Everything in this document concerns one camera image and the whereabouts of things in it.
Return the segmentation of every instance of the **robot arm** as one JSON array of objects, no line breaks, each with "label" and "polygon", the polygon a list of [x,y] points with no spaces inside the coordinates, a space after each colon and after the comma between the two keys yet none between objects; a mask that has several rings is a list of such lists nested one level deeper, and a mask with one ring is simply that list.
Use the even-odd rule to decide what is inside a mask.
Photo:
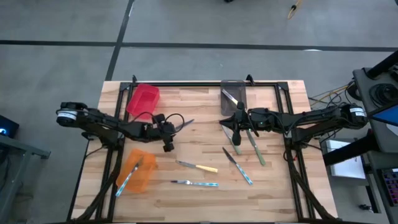
[{"label": "robot arm", "polygon": [[164,151],[174,149],[172,144],[175,136],[174,125],[165,121],[165,116],[159,114],[152,118],[153,123],[140,121],[123,122],[113,116],[104,114],[97,109],[89,108],[84,103],[63,102],[57,111],[57,123],[64,127],[81,128],[82,135],[90,139],[95,136],[104,146],[117,145],[119,133],[139,142],[163,140]]},{"label": "robot arm", "polygon": [[[244,110],[242,102],[238,103],[238,110],[232,117],[221,120],[220,124],[233,130],[233,142],[241,143],[241,130],[252,130],[258,137],[257,131],[273,131],[288,135],[292,132],[293,142],[309,142],[311,138],[326,134],[340,128],[360,129],[368,122],[362,107],[342,104],[330,106],[322,110],[287,114],[270,111],[267,108],[253,108]],[[305,124],[315,124],[309,128],[298,128]]]}]

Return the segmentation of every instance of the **green-handled knife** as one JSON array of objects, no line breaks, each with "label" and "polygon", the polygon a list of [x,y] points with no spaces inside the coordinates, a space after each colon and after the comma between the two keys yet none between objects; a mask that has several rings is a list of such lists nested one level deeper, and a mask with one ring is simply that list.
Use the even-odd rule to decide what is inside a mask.
[{"label": "green-handled knife", "polygon": [[235,146],[235,145],[234,145],[234,142],[232,142],[232,136],[228,133],[228,130],[226,129],[226,127],[224,127],[223,125],[221,125],[221,127],[223,128],[223,131],[224,131],[226,137],[229,139],[229,142],[230,142],[231,145],[234,147],[236,153],[237,153],[238,155],[242,154],[242,151],[241,151],[241,149],[239,148],[239,146]]},{"label": "green-handled knife", "polygon": [[261,152],[260,152],[260,150],[259,150],[259,148],[258,148],[256,142],[254,141],[253,136],[251,136],[250,129],[246,130],[246,133],[248,134],[250,143],[251,143],[251,145],[254,147],[254,150],[255,150],[255,152],[256,152],[256,154],[257,154],[257,157],[258,157],[259,160],[260,160],[261,165],[264,166],[264,165],[266,164],[266,161],[265,161],[264,158],[262,157]]}]

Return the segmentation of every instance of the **butcher block tabletop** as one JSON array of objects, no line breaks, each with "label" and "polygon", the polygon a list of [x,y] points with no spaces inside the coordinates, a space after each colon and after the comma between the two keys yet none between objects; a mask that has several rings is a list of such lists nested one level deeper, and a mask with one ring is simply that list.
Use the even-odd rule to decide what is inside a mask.
[{"label": "butcher block tabletop", "polygon": [[[304,82],[284,82],[289,84],[294,113],[310,111]],[[101,112],[114,114],[119,85],[120,82],[104,82],[98,103]],[[160,98],[154,114],[163,113],[168,116],[180,113],[186,121],[195,121],[174,137],[175,149],[172,152],[164,152],[162,141],[141,143],[126,140],[123,163],[133,149],[140,149],[155,155],[157,167],[144,193],[134,194],[125,189],[116,199],[114,222],[297,221],[289,170],[282,157],[285,147],[281,134],[260,132],[259,138],[253,135],[266,161],[265,166],[261,166],[245,132],[241,132],[242,154],[238,156],[219,125],[218,121],[226,118],[221,115],[219,87],[178,86],[159,89]],[[273,87],[249,86],[246,88],[246,96],[248,108],[264,107],[278,111]],[[282,93],[284,111],[287,111],[284,99]],[[124,99],[122,104],[121,119],[126,100]],[[178,116],[173,116],[170,121],[175,126],[181,124],[181,118]],[[99,147],[99,141],[91,141],[87,153]],[[252,185],[245,181],[236,166],[227,159],[222,147],[232,154],[247,173],[253,181]],[[322,153],[318,149],[308,147],[303,150],[303,156],[312,192],[327,211],[336,217],[336,207]],[[100,190],[105,159],[106,149],[86,158],[72,218],[81,215]],[[218,169],[218,173],[181,166],[175,160],[214,167]],[[173,184],[170,183],[171,180],[217,182],[220,186]],[[109,192],[104,203],[105,215],[108,211]],[[308,217],[301,190],[300,198],[305,217]]]}]

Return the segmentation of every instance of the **blue screen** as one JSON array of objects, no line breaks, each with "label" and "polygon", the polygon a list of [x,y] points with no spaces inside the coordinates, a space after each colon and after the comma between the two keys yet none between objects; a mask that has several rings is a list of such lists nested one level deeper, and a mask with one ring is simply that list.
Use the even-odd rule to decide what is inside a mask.
[{"label": "blue screen", "polygon": [[398,105],[373,115],[375,118],[398,124]]}]

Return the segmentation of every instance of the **orange plastic bin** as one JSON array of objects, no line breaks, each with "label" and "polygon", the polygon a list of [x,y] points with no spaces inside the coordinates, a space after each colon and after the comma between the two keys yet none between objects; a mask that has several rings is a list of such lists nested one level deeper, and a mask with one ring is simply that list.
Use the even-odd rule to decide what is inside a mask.
[{"label": "orange plastic bin", "polygon": [[144,157],[142,159],[142,164],[135,172],[132,173],[129,182],[126,184],[124,189],[134,193],[142,193],[145,191],[150,175],[155,169],[156,160],[155,155],[139,149],[133,149],[130,152],[129,157],[116,180],[116,185],[118,185],[118,187],[123,184],[126,177],[130,174],[141,157]]}]

